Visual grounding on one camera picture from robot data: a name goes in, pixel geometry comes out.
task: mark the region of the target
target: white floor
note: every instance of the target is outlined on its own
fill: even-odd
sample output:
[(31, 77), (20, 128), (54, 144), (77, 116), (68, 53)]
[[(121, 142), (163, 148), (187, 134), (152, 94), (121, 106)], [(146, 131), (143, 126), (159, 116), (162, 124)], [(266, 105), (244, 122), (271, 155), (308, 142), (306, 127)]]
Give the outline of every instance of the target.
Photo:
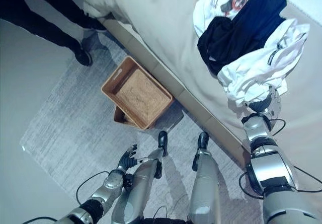
[[(43, 0), (26, 2), (63, 31), (81, 39), (82, 29)], [(72, 57), (68, 49), (0, 20), (1, 223), (21, 223), (43, 215), (60, 218), (76, 206), (76, 201), (70, 199), (19, 146), (29, 122)]]

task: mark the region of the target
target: wooden basket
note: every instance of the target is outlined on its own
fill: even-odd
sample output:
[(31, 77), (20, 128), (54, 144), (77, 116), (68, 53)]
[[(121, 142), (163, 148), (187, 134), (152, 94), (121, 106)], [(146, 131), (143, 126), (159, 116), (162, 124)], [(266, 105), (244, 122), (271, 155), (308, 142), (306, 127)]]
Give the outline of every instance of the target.
[[(102, 92), (128, 117), (126, 124), (149, 128), (173, 102), (173, 96), (127, 56), (102, 86)], [(122, 122), (122, 113), (115, 110), (114, 120)]]

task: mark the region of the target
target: mattress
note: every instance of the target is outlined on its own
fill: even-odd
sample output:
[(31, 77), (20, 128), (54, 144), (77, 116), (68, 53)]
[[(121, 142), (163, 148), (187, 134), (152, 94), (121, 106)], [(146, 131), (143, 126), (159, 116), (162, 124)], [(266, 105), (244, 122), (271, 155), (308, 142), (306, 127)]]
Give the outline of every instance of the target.
[[(232, 134), (246, 145), (241, 118), (247, 109), (235, 107), (227, 99), (218, 79), (212, 76), (197, 49), (193, 27), (197, 0), (85, 0), (84, 9), (94, 17), (112, 12), (128, 22), (150, 50), (183, 83), (186, 89)], [(322, 178), (322, 27), (295, 6), (282, 11), (287, 18), (310, 23), (304, 52), (295, 69), (286, 78), (288, 91), (281, 96), (280, 118), (286, 120), (276, 139), (291, 162)], [(303, 178), (304, 186), (317, 185)]]

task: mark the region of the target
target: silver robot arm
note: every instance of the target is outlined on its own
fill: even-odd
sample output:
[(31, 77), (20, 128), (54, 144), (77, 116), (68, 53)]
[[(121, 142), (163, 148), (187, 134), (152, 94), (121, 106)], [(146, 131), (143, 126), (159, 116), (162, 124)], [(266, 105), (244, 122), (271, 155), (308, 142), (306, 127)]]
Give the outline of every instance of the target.
[(271, 135), (281, 109), (277, 91), (271, 88), (266, 100), (247, 105), (255, 111), (242, 120), (251, 148), (247, 173), (252, 189), (264, 198), (264, 223), (322, 223), (297, 192), (295, 169)]
[(68, 215), (57, 221), (59, 224), (96, 224), (112, 207), (114, 201), (120, 196), (123, 188), (123, 177), (128, 168), (137, 165), (132, 158), (135, 154), (136, 144), (130, 147), (121, 157), (118, 167), (111, 171), (91, 197), (82, 205), (72, 210)]

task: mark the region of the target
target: black cable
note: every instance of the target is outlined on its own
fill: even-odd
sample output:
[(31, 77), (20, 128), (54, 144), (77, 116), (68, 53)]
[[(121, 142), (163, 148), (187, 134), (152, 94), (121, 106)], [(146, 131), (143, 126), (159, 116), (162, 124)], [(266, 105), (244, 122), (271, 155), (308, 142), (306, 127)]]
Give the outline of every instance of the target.
[(177, 201), (176, 201), (176, 203), (175, 203), (175, 205), (173, 206), (173, 208), (172, 208), (172, 211), (171, 211), (171, 213), (169, 214), (169, 215), (171, 215), (172, 214), (172, 212), (174, 212), (174, 210), (176, 209), (176, 207), (177, 207), (177, 204), (179, 203), (179, 201), (183, 198), (183, 197), (185, 197), (186, 195), (188, 195), (188, 194), (183, 194)]
[(165, 205), (162, 205), (162, 206), (160, 206), (160, 207), (156, 210), (156, 212), (155, 212), (155, 214), (154, 214), (154, 216), (153, 216), (153, 219), (155, 218), (156, 214), (158, 213), (158, 211), (159, 211), (162, 207), (166, 209), (166, 218), (168, 217), (168, 208), (167, 208)]
[(258, 200), (263, 200), (264, 198), (262, 196), (254, 196), (254, 195), (251, 195), (249, 194), (243, 187), (242, 187), (242, 184), (241, 184), (241, 180), (242, 180), (242, 177), (244, 175), (246, 175), (247, 172), (243, 173), (240, 177), (239, 177), (239, 180), (238, 180), (238, 183), (239, 183), (239, 187), (241, 188), (241, 190), (243, 191), (243, 193), (245, 193), (246, 195), (250, 196), (251, 198), (254, 198), (254, 199), (258, 199)]
[(282, 121), (284, 123), (284, 125), (273, 134), (273, 136), (275, 136), (276, 134), (278, 134), (280, 131), (282, 131), (284, 129), (284, 127), (286, 126), (286, 121), (284, 119), (281, 118), (275, 118), (275, 119), (270, 119), (269, 121)]
[[(321, 181), (321, 180), (319, 180), (317, 177), (315, 177), (315, 176), (313, 176), (313, 175), (309, 174), (308, 172), (306, 172), (306, 171), (304, 171), (304, 170), (300, 169), (300, 168), (299, 168), (299, 167), (297, 167), (297, 166), (294, 166), (294, 168), (298, 169), (299, 171), (301, 171), (301, 172), (305, 173), (306, 175), (310, 176), (311, 178), (315, 179), (316, 181), (318, 181), (319, 183), (321, 183), (321, 184), (322, 184), (322, 181)], [(321, 189), (321, 190), (297, 190), (297, 191), (298, 191), (298, 192), (305, 192), (305, 193), (320, 193), (320, 192), (322, 192), (322, 189)]]
[(47, 220), (52, 220), (52, 221), (57, 221), (55, 218), (52, 218), (52, 217), (48, 217), (48, 216), (40, 216), (40, 217), (36, 217), (36, 218), (33, 218), (31, 220), (28, 220), (22, 224), (28, 224), (28, 223), (32, 223), (36, 220), (41, 220), (41, 219), (47, 219)]
[(92, 178), (94, 178), (95, 176), (98, 176), (98, 175), (100, 175), (100, 174), (102, 174), (102, 173), (107, 173), (107, 174), (110, 174), (110, 172), (108, 172), (108, 171), (102, 171), (102, 172), (99, 172), (99, 173), (97, 173), (97, 174), (95, 174), (95, 175), (93, 175), (93, 176), (91, 176), (91, 177), (89, 177), (87, 180), (85, 180), (84, 182), (82, 182), (81, 184), (80, 184), (80, 186), (77, 188), (77, 191), (76, 191), (76, 200), (77, 200), (77, 203), (79, 204), (79, 205), (81, 205), (81, 202), (79, 201), (79, 199), (78, 199), (78, 191), (79, 191), (79, 189), (88, 181), (88, 180), (90, 180), (90, 179), (92, 179)]

